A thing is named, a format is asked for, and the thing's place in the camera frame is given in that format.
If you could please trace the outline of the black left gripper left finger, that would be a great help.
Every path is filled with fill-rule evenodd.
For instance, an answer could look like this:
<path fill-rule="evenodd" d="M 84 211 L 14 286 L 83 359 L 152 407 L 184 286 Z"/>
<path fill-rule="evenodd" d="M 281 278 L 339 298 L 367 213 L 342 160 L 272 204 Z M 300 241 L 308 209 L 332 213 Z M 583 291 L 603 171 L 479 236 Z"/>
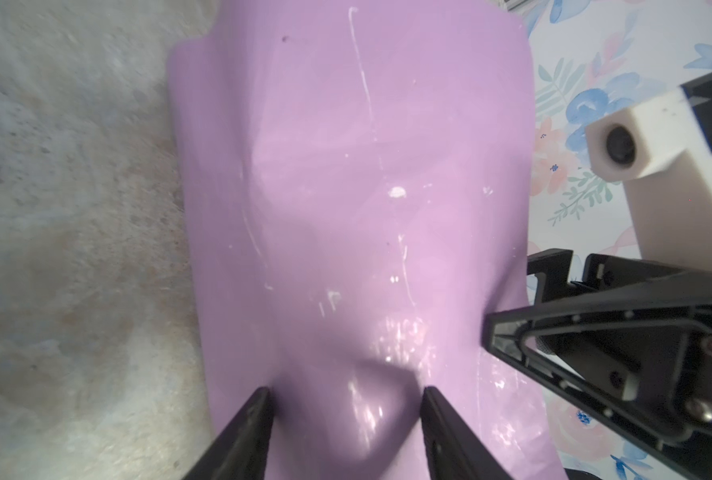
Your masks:
<path fill-rule="evenodd" d="M 274 418 L 271 389 L 256 389 L 183 480 L 263 480 Z"/>

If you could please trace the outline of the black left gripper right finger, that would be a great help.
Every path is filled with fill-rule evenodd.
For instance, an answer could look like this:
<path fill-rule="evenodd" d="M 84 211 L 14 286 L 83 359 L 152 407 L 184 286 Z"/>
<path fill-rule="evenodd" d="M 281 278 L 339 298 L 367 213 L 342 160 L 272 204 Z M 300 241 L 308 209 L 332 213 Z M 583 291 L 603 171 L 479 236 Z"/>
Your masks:
<path fill-rule="evenodd" d="M 423 390 L 420 420 L 432 480 L 512 480 L 440 390 Z"/>

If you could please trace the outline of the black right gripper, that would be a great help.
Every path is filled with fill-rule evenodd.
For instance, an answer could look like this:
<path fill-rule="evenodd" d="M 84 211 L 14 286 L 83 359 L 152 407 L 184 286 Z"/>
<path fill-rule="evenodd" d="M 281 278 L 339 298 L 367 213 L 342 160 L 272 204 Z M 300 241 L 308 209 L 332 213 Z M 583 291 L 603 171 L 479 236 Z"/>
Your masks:
<path fill-rule="evenodd" d="M 489 313 L 483 347 L 676 473 L 712 479 L 712 273 L 592 254 L 588 293 L 573 257 L 529 255 L 539 304 Z"/>

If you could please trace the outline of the pink purple wrapping paper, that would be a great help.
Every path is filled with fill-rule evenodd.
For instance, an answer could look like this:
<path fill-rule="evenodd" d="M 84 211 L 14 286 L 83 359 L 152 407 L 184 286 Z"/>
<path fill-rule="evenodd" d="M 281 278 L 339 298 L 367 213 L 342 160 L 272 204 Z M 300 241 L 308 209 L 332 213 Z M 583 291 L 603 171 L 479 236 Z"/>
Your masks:
<path fill-rule="evenodd" d="M 480 344 L 527 304 L 525 26 L 484 1 L 225 1 L 168 67 L 213 425 L 273 393 L 269 479 L 425 479 L 434 386 L 517 479 L 541 389 Z"/>

